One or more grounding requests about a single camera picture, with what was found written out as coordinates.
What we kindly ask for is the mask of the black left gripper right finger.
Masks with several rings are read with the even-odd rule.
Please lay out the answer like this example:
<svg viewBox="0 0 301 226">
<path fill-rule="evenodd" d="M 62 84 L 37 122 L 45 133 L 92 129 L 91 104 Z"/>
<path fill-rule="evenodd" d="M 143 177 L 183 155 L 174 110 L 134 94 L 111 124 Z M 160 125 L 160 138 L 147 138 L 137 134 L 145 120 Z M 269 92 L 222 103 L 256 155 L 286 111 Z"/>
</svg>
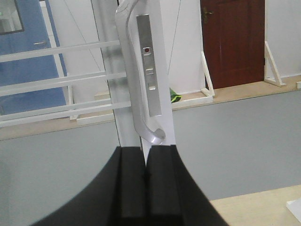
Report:
<svg viewBox="0 0 301 226">
<path fill-rule="evenodd" d="M 186 169 L 175 145 L 153 146 L 146 171 L 148 225 L 228 225 Z"/>
</svg>

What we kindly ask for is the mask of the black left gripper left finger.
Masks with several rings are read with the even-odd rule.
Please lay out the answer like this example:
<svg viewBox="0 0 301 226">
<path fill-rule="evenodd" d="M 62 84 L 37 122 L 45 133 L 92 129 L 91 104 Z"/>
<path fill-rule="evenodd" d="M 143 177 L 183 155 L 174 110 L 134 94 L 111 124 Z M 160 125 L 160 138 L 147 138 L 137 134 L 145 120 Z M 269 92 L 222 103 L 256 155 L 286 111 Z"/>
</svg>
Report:
<svg viewBox="0 0 301 226">
<path fill-rule="evenodd" d="M 145 161 L 139 147 L 117 147 L 97 176 L 36 226 L 143 226 Z"/>
</svg>

